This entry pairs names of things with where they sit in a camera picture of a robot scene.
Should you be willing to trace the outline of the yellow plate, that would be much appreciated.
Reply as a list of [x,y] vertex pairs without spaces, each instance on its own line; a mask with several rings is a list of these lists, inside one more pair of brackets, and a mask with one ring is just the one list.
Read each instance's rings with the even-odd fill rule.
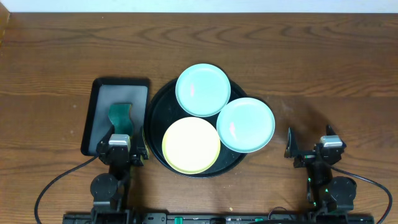
[[183,174],[199,174],[217,160],[221,141],[216,129],[205,119],[186,117],[167,128],[162,153],[168,165]]

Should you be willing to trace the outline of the green sponge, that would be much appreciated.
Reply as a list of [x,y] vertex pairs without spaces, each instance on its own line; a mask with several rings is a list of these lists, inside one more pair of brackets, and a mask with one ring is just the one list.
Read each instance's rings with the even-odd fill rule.
[[114,126],[115,134],[134,134],[134,125],[130,117],[132,104],[113,104],[109,107],[108,118]]

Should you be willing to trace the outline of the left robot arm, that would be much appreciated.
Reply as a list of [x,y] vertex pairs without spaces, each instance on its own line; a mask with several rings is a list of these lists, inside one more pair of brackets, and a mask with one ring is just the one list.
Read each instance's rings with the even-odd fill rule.
[[132,168],[142,167],[149,158],[143,131],[130,136],[115,133],[115,127],[98,142],[96,155],[109,166],[107,173],[97,175],[90,185],[93,196],[92,224],[142,224],[143,215],[127,207],[132,182]]

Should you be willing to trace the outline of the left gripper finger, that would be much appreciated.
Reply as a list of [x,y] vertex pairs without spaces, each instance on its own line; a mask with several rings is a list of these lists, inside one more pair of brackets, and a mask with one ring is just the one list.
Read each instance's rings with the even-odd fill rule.
[[137,135],[137,150],[143,156],[147,156],[148,155],[148,149],[147,149],[147,146],[146,146],[144,130],[143,130],[142,126],[140,127],[138,135]]
[[111,136],[114,134],[114,125],[111,125],[111,127],[108,129],[106,134],[101,138],[101,140],[97,144],[97,149],[107,149],[109,146],[109,140]]

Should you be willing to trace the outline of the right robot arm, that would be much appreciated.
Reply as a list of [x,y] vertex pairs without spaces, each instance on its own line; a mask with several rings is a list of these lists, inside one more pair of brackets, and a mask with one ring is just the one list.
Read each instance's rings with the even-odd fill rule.
[[292,158],[295,168],[307,170],[307,200],[314,204],[314,209],[306,214],[306,219],[311,223],[348,223],[357,185],[349,177],[334,177],[331,171],[345,148],[346,144],[329,125],[311,151],[300,150],[294,130],[288,129],[284,157]]

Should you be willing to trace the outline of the mint plate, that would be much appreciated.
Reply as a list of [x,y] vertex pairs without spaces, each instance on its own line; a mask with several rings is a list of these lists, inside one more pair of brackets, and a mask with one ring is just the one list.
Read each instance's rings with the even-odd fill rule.
[[197,117],[213,116],[231,96],[230,80],[222,69],[208,63],[186,68],[178,77],[175,96],[181,108]]
[[216,130],[221,142],[230,150],[251,153],[262,149],[272,139],[275,118],[261,100],[238,98],[219,113]]

